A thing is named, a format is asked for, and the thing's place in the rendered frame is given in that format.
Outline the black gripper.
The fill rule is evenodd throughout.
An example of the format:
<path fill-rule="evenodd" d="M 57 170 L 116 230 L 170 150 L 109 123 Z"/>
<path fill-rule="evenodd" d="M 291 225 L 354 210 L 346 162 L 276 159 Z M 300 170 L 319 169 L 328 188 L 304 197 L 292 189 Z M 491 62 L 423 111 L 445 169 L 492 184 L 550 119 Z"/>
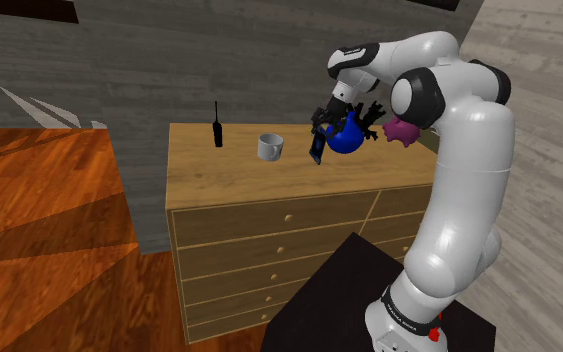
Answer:
<path fill-rule="evenodd" d="M 333 125 L 332 132 L 342 132 L 346 125 L 346 116 L 350 108 L 350 103 L 345 102 L 336 96 L 332 96 L 325 109 L 317 108 L 314 111 L 311 117 L 311 134 L 315 135 L 320 129 L 326 130 L 331 125 L 332 120 L 339 120 Z"/>

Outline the blue round vase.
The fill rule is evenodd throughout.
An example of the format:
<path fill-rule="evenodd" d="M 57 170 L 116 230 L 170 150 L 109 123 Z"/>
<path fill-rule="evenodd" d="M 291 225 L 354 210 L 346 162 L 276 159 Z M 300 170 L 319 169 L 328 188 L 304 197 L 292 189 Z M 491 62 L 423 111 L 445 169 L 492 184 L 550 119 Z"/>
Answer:
<path fill-rule="evenodd" d="M 326 139 L 328 146 L 339 154 L 349 154 L 356 151 L 364 141 L 362 130 L 355 122 L 355 113 L 349 112 L 345 126 L 341 132 L 332 134 L 333 126 L 326 129 Z"/>

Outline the dark blue phone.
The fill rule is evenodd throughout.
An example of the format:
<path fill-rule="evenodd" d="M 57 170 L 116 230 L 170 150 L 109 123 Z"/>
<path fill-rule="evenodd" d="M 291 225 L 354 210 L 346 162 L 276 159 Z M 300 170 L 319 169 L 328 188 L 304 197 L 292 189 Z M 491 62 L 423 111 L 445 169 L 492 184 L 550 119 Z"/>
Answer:
<path fill-rule="evenodd" d="M 326 146 L 326 136 L 320 131 L 313 134 L 313 140 L 309 149 L 309 155 L 317 165 L 321 164 L 322 155 Z"/>

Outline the black branching figure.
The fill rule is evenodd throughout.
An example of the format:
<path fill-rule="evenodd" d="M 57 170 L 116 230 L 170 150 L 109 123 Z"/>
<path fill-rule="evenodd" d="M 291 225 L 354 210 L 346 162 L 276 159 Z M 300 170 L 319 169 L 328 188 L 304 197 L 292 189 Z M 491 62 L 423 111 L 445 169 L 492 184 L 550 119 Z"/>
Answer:
<path fill-rule="evenodd" d="M 364 138 L 366 140 L 374 139 L 377 140 L 378 136 L 375 131 L 372 131 L 370 127 L 382 116 L 386 114 L 383 110 L 383 105 L 379 104 L 377 101 L 374 101 L 368 108 L 367 112 L 360 116 L 362 109 L 364 107 L 363 102 L 359 102 L 353 107 L 353 111 L 355 112 L 354 121 L 356 125 L 361 130 Z"/>

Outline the grey mug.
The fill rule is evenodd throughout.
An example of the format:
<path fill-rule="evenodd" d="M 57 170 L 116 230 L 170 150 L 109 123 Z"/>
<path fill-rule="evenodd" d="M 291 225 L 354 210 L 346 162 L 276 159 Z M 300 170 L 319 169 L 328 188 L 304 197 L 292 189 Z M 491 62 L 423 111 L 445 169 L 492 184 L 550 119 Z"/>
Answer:
<path fill-rule="evenodd" d="M 284 139 L 273 133 L 261 134 L 258 137 L 257 156 L 264 161 L 274 162 L 280 159 Z"/>

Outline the purple pig figure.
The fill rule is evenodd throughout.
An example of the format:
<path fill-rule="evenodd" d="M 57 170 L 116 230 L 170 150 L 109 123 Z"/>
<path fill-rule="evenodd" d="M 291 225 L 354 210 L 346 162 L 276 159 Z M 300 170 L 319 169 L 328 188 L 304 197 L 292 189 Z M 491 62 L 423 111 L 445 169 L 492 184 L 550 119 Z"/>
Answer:
<path fill-rule="evenodd" d="M 394 116 L 389 122 L 382 125 L 384 135 L 388 142 L 400 141 L 405 148 L 415 143 L 420 137 L 420 129 L 408 122 Z"/>

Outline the wooden chest of drawers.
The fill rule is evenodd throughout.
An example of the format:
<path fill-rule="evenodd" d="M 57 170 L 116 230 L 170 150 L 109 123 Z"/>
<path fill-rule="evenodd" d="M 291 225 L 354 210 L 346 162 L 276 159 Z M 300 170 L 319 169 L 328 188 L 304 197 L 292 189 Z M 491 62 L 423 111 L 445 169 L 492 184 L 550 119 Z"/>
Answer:
<path fill-rule="evenodd" d="M 284 139 L 280 159 L 258 137 Z M 351 234 L 394 259 L 427 207 L 435 154 L 383 139 L 350 154 L 309 155 L 305 125 L 207 124 L 169 133 L 166 215 L 188 343 L 264 324 Z"/>

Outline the black walkie-talkie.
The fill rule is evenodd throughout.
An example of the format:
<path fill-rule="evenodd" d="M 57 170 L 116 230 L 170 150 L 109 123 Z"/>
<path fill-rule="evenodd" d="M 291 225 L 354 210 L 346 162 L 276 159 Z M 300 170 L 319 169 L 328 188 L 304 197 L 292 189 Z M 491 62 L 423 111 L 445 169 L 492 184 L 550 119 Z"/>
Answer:
<path fill-rule="evenodd" d="M 220 148 L 223 146 L 222 124 L 218 120 L 218 102 L 215 101 L 214 105 L 215 105 L 215 120 L 212 124 L 214 143 L 217 148 Z"/>

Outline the black robot stand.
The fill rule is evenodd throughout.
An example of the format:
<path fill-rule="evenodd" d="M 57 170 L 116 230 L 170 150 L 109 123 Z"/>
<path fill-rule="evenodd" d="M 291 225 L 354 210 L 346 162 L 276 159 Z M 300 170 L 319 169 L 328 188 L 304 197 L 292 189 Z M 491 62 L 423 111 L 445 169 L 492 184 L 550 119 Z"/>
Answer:
<path fill-rule="evenodd" d="M 260 352 L 411 352 L 398 345 L 375 351 L 365 325 L 403 265 L 352 233 L 266 327 Z"/>

